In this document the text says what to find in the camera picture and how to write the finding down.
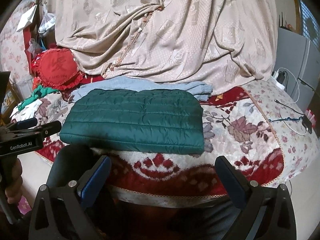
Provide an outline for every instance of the blue strap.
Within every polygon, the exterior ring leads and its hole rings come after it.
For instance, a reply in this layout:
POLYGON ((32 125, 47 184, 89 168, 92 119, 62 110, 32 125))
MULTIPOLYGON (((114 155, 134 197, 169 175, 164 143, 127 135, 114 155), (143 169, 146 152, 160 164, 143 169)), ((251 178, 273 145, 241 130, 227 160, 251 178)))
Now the blue strap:
POLYGON ((92 207, 100 190, 105 184, 106 179, 109 177, 110 171, 111 160, 107 157, 96 169, 95 173, 81 191, 81 206, 84 210, 88 207, 92 207))
POLYGON ((269 122, 278 122, 278 121, 300 121, 303 119, 303 116, 300 116, 299 118, 291 118, 291 117, 287 117, 285 119, 277 119, 277 120, 271 120, 269 119, 269 122))

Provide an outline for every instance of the black monitor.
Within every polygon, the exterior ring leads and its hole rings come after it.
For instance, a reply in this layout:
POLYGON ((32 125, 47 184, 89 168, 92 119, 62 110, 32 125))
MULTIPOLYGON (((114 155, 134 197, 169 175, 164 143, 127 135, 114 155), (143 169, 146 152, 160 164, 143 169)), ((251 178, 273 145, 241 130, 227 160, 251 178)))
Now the black monitor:
POLYGON ((2 105, 5 97, 5 92, 7 91, 7 86, 9 82, 10 71, 0 72, 0 104, 2 105))

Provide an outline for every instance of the white charging cable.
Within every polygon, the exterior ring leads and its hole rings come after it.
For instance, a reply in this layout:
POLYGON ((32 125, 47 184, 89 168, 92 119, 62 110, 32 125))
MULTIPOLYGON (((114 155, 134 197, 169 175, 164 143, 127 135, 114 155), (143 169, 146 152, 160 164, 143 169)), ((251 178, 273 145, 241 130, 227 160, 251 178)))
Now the white charging cable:
MULTIPOLYGON (((298 86, 298 98, 297 98, 297 100, 294 101, 293 103, 284 104, 284 105, 282 105, 282 106, 280 107, 280 109, 279 109, 280 117, 281 117, 281 119, 283 119, 283 117, 282 117, 282 115, 281 115, 281 109, 282 109, 284 106, 293 105, 293 104, 295 104, 296 102, 298 102, 299 97, 300 97, 300 88, 299 88, 298 80, 296 79, 296 77, 293 75, 293 73, 292 73, 289 69, 284 68, 284 67, 281 67, 281 68, 279 68, 279 69, 285 69, 285 70, 287 70, 287 71, 293 76, 293 78, 294 78, 294 80, 296 81, 297 86, 298 86)), ((305 133, 298 133, 296 130, 292 129, 292 128, 285 122, 285 120, 283 120, 283 122, 284 122, 284 124, 285 124, 290 130, 294 131, 294 132, 295 132, 296 134, 298 134, 298 135, 305 135, 305 134, 308 132, 308 128, 306 128, 306 132, 305 132, 305 133)))

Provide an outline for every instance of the blue gripper pad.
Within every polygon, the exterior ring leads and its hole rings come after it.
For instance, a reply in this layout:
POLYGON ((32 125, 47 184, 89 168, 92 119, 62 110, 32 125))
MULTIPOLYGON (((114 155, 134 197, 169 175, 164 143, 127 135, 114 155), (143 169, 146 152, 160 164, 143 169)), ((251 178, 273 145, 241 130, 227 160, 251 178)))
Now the blue gripper pad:
POLYGON ((98 167, 96 165, 92 168, 92 170, 96 169, 88 180, 87 184, 81 190, 81 207, 85 210, 88 207, 92 207, 96 198, 99 195, 100 190, 106 182, 106 179, 109 177, 111 171, 111 160, 107 156, 101 156, 99 161, 103 161, 100 163, 98 167))

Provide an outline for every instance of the metal screw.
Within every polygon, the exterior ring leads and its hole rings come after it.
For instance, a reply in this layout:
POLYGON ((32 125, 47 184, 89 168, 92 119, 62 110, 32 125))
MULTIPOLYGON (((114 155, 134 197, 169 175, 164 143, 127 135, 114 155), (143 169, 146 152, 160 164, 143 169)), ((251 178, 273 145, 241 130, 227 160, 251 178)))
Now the metal screw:
POLYGON ((252 180, 252 181, 250 181, 250 185, 251 185, 252 187, 257 187, 259 184, 258 184, 258 182, 256 182, 255 180, 252 180))
POLYGON ((75 180, 72 180, 68 183, 69 187, 74 187, 75 185, 77 185, 77 182, 75 180))
POLYGON ((280 184, 280 188, 281 188, 282 190, 287 190, 287 186, 286 186, 285 184, 280 184))
POLYGON ((47 185, 41 185, 40 186, 40 191, 44 191, 44 190, 46 190, 47 189, 47 185))

